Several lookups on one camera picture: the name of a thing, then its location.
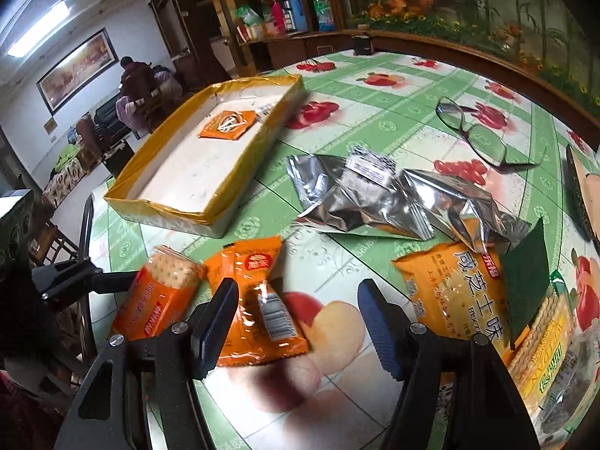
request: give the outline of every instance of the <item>orange snack package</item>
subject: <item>orange snack package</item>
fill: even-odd
[[[201,264],[159,245],[137,273],[111,333],[129,340],[158,335],[181,319],[205,274]]]
[[[252,110],[222,111],[204,126],[198,137],[237,140],[255,121],[256,112]]]
[[[277,237],[237,241],[207,259],[214,293],[223,278],[238,283],[238,311],[217,365],[259,365],[308,351],[308,341],[267,278],[277,261]]]
[[[392,262],[402,273],[417,319],[434,333],[468,339],[487,335],[506,365],[508,305],[498,255],[474,253],[462,242],[442,243]]]

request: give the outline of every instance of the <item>patterned sofa cover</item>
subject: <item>patterned sofa cover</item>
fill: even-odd
[[[86,175],[85,169],[81,166],[79,159],[74,157],[65,168],[55,175],[46,189],[44,189],[44,197],[54,207],[62,203],[75,186]]]

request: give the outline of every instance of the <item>picture frame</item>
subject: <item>picture frame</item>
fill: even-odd
[[[37,82],[51,115],[119,59],[105,28],[69,52]]]

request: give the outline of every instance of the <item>ceiling light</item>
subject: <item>ceiling light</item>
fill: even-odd
[[[49,35],[70,15],[65,0],[61,0],[52,9],[40,18],[10,49],[8,55],[25,57],[41,40]]]

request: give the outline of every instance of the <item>snack packet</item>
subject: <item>snack packet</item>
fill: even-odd
[[[498,255],[441,243],[392,262],[402,273],[417,319],[434,333],[487,335],[505,364],[511,356],[506,288]]]
[[[212,293],[226,277],[239,288],[238,311],[217,365],[258,365],[308,351],[299,326],[267,280],[280,249],[278,236],[242,240],[206,260]]]
[[[198,137],[237,140],[255,121],[256,112],[252,110],[222,111],[204,126]]]
[[[158,335],[181,319],[204,275],[203,265],[167,246],[155,247],[131,284],[111,333],[129,340]]]
[[[551,279],[550,294],[542,302],[529,335],[508,366],[530,416],[538,410],[556,378],[573,329],[565,283],[557,272]]]

